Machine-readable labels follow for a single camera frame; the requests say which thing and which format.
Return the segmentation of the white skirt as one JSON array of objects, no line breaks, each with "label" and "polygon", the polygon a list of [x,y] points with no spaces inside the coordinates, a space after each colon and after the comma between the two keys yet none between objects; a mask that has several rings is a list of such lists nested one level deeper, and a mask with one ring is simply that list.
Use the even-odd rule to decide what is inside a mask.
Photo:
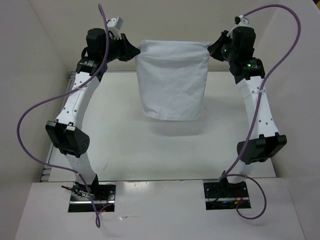
[{"label": "white skirt", "polygon": [[203,109],[209,42],[143,40],[135,57],[146,117],[195,121]]}]

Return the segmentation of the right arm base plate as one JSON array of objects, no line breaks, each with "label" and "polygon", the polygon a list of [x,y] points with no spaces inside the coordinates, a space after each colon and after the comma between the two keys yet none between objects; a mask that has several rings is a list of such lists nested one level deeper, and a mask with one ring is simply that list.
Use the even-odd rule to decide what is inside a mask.
[{"label": "right arm base plate", "polygon": [[250,209],[251,203],[247,184],[242,181],[230,183],[227,178],[221,181],[210,180],[203,182],[205,207],[211,210]]}]

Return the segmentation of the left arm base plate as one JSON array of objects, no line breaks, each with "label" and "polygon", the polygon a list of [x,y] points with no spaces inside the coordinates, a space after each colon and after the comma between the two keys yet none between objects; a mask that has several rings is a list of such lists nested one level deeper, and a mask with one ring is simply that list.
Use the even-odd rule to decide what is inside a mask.
[{"label": "left arm base plate", "polygon": [[[76,184],[72,187],[63,186],[71,191],[68,212],[69,213],[89,213],[94,212],[89,194],[86,191],[78,190]],[[114,212],[116,200],[116,183],[100,182],[95,194],[92,194],[93,203],[100,213]]]}]

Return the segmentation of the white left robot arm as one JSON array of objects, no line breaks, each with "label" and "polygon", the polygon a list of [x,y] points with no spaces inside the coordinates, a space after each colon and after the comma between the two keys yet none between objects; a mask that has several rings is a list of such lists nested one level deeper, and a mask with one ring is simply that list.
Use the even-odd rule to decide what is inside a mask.
[{"label": "white left robot arm", "polygon": [[55,121],[48,121],[45,129],[53,146],[68,160],[75,173],[72,191],[88,200],[96,199],[101,190],[97,174],[93,171],[88,148],[90,137],[83,132],[83,119],[103,75],[107,64],[114,60],[127,62],[140,53],[126,35],[115,27],[108,31],[92,28],[86,35],[87,46],[76,66],[72,93]]}]

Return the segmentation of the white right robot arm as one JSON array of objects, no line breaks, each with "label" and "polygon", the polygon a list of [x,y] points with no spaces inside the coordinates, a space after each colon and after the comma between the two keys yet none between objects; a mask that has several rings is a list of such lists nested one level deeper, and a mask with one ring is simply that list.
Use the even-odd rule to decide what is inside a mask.
[{"label": "white right robot arm", "polygon": [[280,134],[274,122],[265,86],[265,70],[260,59],[255,58],[256,33],[252,27],[237,25],[223,31],[219,39],[208,47],[212,58],[226,61],[235,84],[242,94],[249,123],[244,141],[237,144],[237,158],[222,173],[220,193],[229,197],[237,190],[253,168],[274,157],[286,144],[287,137]]}]

